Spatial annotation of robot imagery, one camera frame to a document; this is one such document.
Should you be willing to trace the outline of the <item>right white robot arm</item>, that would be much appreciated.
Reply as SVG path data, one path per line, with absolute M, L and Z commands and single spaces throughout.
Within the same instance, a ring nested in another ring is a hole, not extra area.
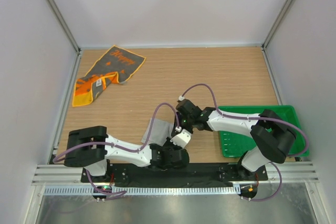
M 246 151 L 236 166 L 243 180 L 253 179 L 256 171 L 270 162 L 284 163 L 296 140 L 295 131 L 272 110 L 249 115 L 213 107 L 200 109 L 188 99 L 179 101 L 176 110 L 178 118 L 171 142 L 181 148 L 189 143 L 194 129 L 231 132 L 254 140 L 256 146 Z

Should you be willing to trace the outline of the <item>grey orange happy towel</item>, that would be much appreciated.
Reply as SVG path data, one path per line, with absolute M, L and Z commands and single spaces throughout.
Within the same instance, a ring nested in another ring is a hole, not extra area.
M 88 70 L 76 80 L 72 106 L 93 103 L 110 84 L 127 82 L 145 63 L 146 57 L 118 46 L 108 49 Z

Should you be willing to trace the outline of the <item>grey panda towel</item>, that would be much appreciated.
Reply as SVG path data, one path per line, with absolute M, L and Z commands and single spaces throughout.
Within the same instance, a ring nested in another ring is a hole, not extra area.
M 159 146 L 163 146 L 166 142 L 166 139 L 171 137 L 173 126 L 173 123 L 160 119 L 154 119 L 148 144 L 157 144 Z

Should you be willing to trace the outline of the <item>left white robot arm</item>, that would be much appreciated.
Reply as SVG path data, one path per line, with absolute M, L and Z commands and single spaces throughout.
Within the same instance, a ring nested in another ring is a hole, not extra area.
M 131 144 L 109 135 L 105 126 L 69 132 L 65 166 L 82 167 L 98 181 L 106 182 L 111 177 L 109 159 L 154 170 L 184 168 L 190 161 L 186 149 L 182 147 L 174 144 Z

